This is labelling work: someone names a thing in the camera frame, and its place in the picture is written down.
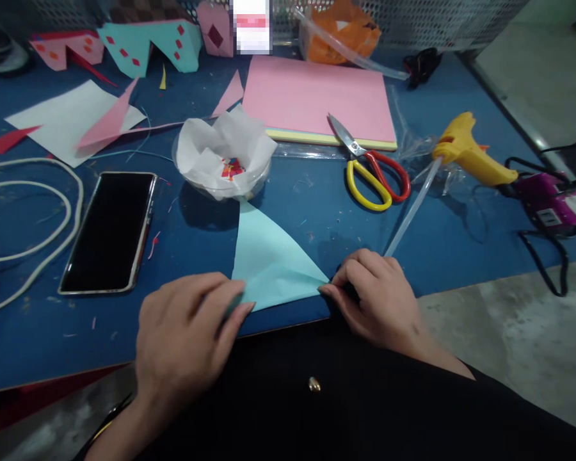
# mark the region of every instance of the orange bag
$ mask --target orange bag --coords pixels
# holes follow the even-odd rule
[[[317,26],[340,40],[345,46],[368,58],[380,39],[380,28],[371,16],[351,0],[335,0],[325,11],[310,10]],[[301,27],[301,53],[307,61],[322,64],[343,64],[348,60],[324,40]]]

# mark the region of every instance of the diamond cutout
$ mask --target diamond cutout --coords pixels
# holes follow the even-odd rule
[[[220,34],[220,32],[216,29],[216,26],[211,26],[209,29],[209,40],[217,47],[220,48],[222,42],[224,42],[224,37]]]

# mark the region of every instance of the scissor handle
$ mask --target scissor handle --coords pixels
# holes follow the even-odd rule
[[[395,162],[390,157],[386,157],[380,154],[376,150],[370,150],[369,152],[366,152],[365,157],[367,158],[367,160],[369,160],[369,164],[371,165],[371,168],[373,168],[373,171],[378,177],[378,180],[382,183],[382,186],[384,186],[386,190],[390,193],[390,196],[392,197],[392,200],[394,202],[401,203],[410,196],[410,194],[412,193],[412,183],[410,181],[410,176],[408,175],[408,172],[405,171],[405,169],[399,163]],[[378,164],[378,161],[385,163],[386,165],[388,165],[397,172],[401,180],[401,191],[402,191],[401,195],[396,195],[392,191],[390,185],[388,185],[388,181],[386,181],[386,177],[384,176],[382,169]]]
[[[356,183],[354,182],[354,169],[356,168],[357,172],[365,178],[365,180],[373,186],[373,188],[378,191],[380,197],[382,198],[383,203],[375,204],[369,202],[363,195],[358,191],[356,188]],[[348,188],[352,195],[356,199],[358,203],[363,205],[365,208],[370,209],[372,211],[384,211],[387,210],[392,205],[392,197],[388,192],[388,189],[379,182],[373,174],[369,173],[369,171],[362,166],[358,160],[351,160],[348,162]]]

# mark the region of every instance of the black phone screen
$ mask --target black phone screen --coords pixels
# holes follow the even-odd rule
[[[60,287],[61,292],[123,290],[131,283],[147,226],[155,175],[103,173]]]

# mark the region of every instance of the white cord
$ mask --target white cord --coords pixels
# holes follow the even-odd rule
[[[62,162],[59,162],[59,161],[53,160],[53,159],[47,159],[47,158],[21,159],[21,160],[11,160],[11,161],[7,161],[7,162],[2,162],[2,163],[0,163],[0,168],[3,166],[19,165],[21,163],[33,163],[33,162],[52,163],[54,165],[58,165],[61,168],[63,168],[64,170],[66,170],[66,172],[68,172],[68,174],[70,174],[75,179],[75,181],[77,181],[77,186],[79,187],[79,196],[77,197],[77,205],[75,207],[74,225],[73,225],[72,230],[70,231],[70,234],[66,237],[66,240],[64,240],[62,242],[62,244],[58,248],[56,248],[52,254],[47,256],[45,258],[45,260],[42,263],[40,263],[38,265],[38,267],[36,267],[36,269],[34,269],[32,274],[30,274],[30,276],[26,280],[26,283],[24,283],[22,285],[22,287],[19,290],[17,290],[14,294],[12,294],[10,297],[8,297],[7,299],[5,299],[4,301],[2,301],[0,303],[0,309],[2,309],[6,305],[12,303],[19,296],[21,296],[23,293],[25,293],[28,288],[30,288],[30,285],[32,285],[32,283],[34,283],[34,281],[38,277],[38,274],[58,254],[60,254],[62,252],[62,250],[64,250],[64,248],[66,248],[67,245],[75,238],[75,235],[77,235],[77,232],[79,231],[79,225],[81,223],[81,209],[83,208],[83,183],[81,182],[80,178],[69,167],[64,165]],[[8,256],[8,257],[0,258],[0,261],[10,261],[11,259],[20,258],[20,257],[23,257],[23,256],[28,255],[30,253],[36,252],[36,251],[40,250],[41,248],[47,246],[66,227],[68,221],[70,220],[70,215],[72,214],[72,208],[70,206],[70,202],[68,201],[68,198],[66,196],[64,196],[64,194],[62,194],[62,192],[59,192],[58,190],[54,189],[53,187],[48,186],[46,184],[42,184],[40,182],[31,182],[31,181],[5,181],[5,182],[0,182],[0,187],[10,186],[10,185],[14,185],[14,184],[28,184],[31,186],[38,186],[38,187],[45,188],[45,189],[52,191],[53,193],[57,194],[57,196],[59,196],[59,198],[61,198],[64,201],[64,204],[66,205],[66,217],[65,217],[64,221],[62,221],[62,224],[60,224],[60,226],[41,244],[35,246],[34,248],[32,248],[28,251],[23,252],[23,253],[20,253],[20,254],[14,255],[14,256]]]

